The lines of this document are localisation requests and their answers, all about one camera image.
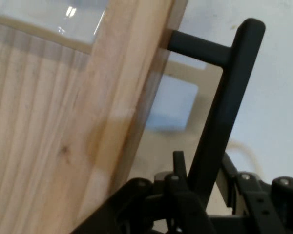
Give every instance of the screw head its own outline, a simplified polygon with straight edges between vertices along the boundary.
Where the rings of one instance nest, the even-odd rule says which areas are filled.
[[[172,175],[172,176],[171,176],[171,179],[172,179],[172,180],[179,180],[179,176],[177,176],[177,175]]]
[[[251,178],[249,174],[242,174],[241,177],[242,179],[246,179],[246,180]]]
[[[280,179],[280,183],[283,184],[283,185],[289,185],[290,184],[288,179]]]

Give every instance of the black plastic mechanism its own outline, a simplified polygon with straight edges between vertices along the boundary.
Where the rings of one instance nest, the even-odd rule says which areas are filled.
[[[183,152],[174,152],[172,172],[157,174],[154,183],[130,180],[73,234],[160,234],[152,229],[160,219],[169,234],[293,233],[293,178],[266,184],[238,172],[225,153],[264,32],[264,23],[248,19],[231,48],[172,33],[169,50],[224,70],[189,174]],[[215,182],[231,216],[206,213]]]

